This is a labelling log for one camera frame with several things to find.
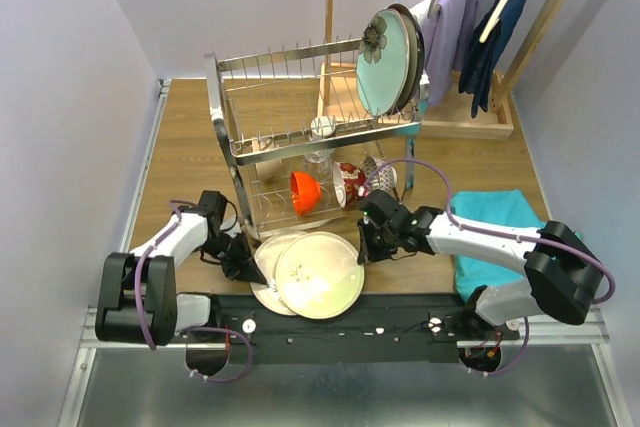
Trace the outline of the clear plastic cup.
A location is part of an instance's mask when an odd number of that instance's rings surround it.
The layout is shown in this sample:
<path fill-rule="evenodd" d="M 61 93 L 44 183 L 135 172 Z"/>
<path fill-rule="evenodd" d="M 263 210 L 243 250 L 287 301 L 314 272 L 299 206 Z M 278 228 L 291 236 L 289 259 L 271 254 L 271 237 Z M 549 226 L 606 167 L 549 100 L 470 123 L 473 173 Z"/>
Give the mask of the clear plastic cup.
<path fill-rule="evenodd" d="M 319 183 L 332 180 L 333 149 L 305 153 L 306 171 Z"/>

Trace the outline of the orange bowl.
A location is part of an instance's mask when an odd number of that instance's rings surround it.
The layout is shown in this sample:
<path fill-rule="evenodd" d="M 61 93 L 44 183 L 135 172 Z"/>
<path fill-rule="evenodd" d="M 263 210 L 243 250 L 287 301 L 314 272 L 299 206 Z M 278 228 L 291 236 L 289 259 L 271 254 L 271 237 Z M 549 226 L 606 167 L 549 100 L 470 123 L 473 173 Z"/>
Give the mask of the orange bowl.
<path fill-rule="evenodd" d="M 290 192 L 294 211 L 298 216 L 312 212 L 322 198 L 319 182 L 302 171 L 293 171 L 290 174 Z"/>

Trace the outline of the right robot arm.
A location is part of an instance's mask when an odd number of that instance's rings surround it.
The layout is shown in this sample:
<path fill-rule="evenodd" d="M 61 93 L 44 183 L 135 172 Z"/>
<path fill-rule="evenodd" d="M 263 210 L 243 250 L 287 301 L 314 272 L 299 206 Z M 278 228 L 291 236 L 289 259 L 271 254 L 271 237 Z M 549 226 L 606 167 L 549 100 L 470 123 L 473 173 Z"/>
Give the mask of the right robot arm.
<path fill-rule="evenodd" d="M 505 227 L 433 207 L 410 211 L 382 190 L 369 193 L 358 208 L 363 214 L 357 223 L 362 264 L 404 250 L 472 258 L 519 274 L 517 281 L 474 289 L 454 317 L 455 327 L 471 338 L 537 315 L 581 325 L 596 301 L 604 273 L 593 253 L 561 222 Z"/>

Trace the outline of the cream and blue plate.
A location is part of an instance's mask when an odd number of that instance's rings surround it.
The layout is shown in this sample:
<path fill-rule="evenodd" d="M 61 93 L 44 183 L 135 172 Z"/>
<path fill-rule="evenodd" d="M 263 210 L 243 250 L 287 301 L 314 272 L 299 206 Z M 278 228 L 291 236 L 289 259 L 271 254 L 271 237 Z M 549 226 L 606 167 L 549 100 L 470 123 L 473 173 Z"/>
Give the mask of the cream and blue plate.
<path fill-rule="evenodd" d="M 275 270 L 282 252 L 295 240 L 304 237 L 301 231 L 285 231 L 264 241 L 255 251 L 254 260 L 267 283 L 251 283 L 255 298 L 268 310 L 284 316 L 296 316 L 283 302 L 277 289 Z"/>

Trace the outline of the pale green plate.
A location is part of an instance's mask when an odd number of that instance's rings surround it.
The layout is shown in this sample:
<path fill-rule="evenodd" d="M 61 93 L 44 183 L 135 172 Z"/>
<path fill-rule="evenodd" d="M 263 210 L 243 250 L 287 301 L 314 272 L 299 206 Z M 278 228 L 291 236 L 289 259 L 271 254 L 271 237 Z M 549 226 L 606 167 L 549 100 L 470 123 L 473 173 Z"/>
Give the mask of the pale green plate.
<path fill-rule="evenodd" d="M 364 281 L 358 251 L 330 232 L 309 233 L 292 241 L 275 267 L 276 288 L 286 307 L 312 320 L 345 313 L 358 300 Z"/>

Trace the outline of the red rimmed white plate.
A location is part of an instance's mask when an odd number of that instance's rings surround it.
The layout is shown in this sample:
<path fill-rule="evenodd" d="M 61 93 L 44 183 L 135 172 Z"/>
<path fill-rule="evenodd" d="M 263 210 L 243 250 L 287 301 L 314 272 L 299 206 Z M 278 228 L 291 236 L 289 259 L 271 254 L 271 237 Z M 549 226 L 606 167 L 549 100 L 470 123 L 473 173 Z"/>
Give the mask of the red rimmed white plate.
<path fill-rule="evenodd" d="M 391 110 L 392 114 L 396 114 L 400 113 L 411 100 L 419 96 L 420 80 L 424 67 L 425 49 L 420 25 L 409 9 L 399 3 L 391 4 L 389 9 L 392 9 L 401 15 L 408 32 L 410 47 L 407 80 L 399 99 Z"/>

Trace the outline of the metal two-tier dish rack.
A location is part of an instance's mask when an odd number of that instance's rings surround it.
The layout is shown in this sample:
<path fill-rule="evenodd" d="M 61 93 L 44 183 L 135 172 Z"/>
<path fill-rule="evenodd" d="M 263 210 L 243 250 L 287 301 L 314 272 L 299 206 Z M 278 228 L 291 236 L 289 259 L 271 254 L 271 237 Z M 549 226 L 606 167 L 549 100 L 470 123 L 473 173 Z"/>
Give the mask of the metal two-tier dish rack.
<path fill-rule="evenodd" d="M 333 149 L 334 160 L 357 163 L 368 153 L 383 151 L 380 142 L 385 138 L 379 131 L 363 142 L 360 136 L 343 133 L 336 120 L 334 137 L 310 138 L 312 119 L 329 116 L 312 111 L 324 79 L 321 64 L 344 61 L 355 65 L 357 52 L 357 40 L 347 39 L 229 59 L 219 59 L 213 53 L 205 56 L 211 121 L 245 231 L 253 239 L 262 240 L 284 229 L 319 227 L 342 217 L 332 180 L 319 183 L 322 198 L 312 212 L 298 216 L 294 211 L 290 174 L 308 173 L 305 153 Z M 424 111 L 417 99 L 401 112 L 406 109 L 417 111 L 411 116 L 413 122 L 422 122 Z M 416 137 L 391 137 L 401 140 L 406 154 L 414 154 Z M 265 189 L 257 181 L 255 166 L 273 159 L 285 160 L 289 177 L 280 186 Z"/>

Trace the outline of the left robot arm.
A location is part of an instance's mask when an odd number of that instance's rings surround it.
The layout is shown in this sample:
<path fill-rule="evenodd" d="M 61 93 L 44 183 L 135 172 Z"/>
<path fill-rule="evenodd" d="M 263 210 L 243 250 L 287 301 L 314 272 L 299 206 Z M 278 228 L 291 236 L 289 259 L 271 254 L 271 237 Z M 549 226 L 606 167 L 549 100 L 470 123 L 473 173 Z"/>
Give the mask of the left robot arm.
<path fill-rule="evenodd" d="M 169 344 L 189 331 L 201 342 L 222 327 L 209 294 L 177 292 L 176 271 L 193 253 L 219 266 L 232 281 L 266 285 L 238 221 L 224 226 L 228 199 L 205 190 L 196 203 L 172 203 L 167 224 L 143 245 L 113 252 L 104 261 L 95 335 L 104 342 Z"/>

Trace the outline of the teal flower plate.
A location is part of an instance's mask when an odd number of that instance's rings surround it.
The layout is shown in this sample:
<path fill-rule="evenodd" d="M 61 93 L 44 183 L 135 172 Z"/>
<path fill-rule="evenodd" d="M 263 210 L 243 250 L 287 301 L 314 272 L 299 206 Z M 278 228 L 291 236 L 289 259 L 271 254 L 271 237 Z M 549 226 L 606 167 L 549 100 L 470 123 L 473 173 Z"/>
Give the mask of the teal flower plate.
<path fill-rule="evenodd" d="M 409 71 L 409 36 L 401 13 L 377 12 L 362 33 L 356 62 L 359 100 L 367 113 L 391 112 L 400 100 Z"/>

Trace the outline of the patterned small bowl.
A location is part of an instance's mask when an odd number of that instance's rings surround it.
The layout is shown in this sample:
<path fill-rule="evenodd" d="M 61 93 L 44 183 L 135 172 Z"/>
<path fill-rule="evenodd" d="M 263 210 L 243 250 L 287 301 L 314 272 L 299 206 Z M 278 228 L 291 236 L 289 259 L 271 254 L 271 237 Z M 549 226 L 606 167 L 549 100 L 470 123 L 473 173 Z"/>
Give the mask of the patterned small bowl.
<path fill-rule="evenodd" d="M 383 190 L 389 194 L 394 194 L 394 189 L 398 181 L 395 168 L 390 165 L 378 171 L 386 162 L 386 159 L 379 157 L 366 156 L 364 158 L 362 169 L 367 181 L 364 187 L 364 193 L 366 195 L 374 190 Z"/>

